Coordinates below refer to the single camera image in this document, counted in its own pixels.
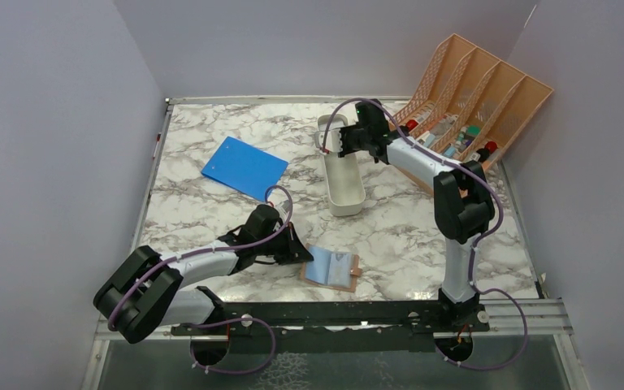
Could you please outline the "tan leather card holder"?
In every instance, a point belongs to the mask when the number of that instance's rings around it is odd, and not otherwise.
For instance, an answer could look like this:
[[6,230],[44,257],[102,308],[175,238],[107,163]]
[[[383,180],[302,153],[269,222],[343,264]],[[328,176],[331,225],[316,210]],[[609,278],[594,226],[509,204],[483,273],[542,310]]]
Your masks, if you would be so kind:
[[362,275],[360,257],[351,252],[333,251],[315,245],[305,247],[312,255],[300,271],[300,280],[320,288],[354,293]]

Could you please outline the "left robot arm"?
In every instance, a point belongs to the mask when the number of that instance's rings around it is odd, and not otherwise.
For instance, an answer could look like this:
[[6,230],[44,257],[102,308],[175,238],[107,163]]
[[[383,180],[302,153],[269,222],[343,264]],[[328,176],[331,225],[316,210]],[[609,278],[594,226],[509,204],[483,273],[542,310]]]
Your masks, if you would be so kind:
[[97,291],[93,306],[108,328],[130,344],[168,325],[190,325],[210,334],[227,315],[223,301],[201,281],[235,275],[263,257],[274,265],[313,260],[290,218],[266,204],[208,245],[174,254],[137,247]]

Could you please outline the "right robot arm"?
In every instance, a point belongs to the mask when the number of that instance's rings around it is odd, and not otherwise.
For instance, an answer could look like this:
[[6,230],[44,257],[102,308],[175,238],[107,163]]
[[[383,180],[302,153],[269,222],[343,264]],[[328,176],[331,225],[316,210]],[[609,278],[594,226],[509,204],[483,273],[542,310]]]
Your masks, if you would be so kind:
[[356,97],[357,122],[342,127],[326,153],[343,158],[368,153],[427,184],[433,192],[434,219],[446,243],[446,268],[438,292],[438,324],[457,330],[480,310],[475,288],[476,246],[495,216],[493,192],[478,162],[457,162],[409,137],[377,99]]

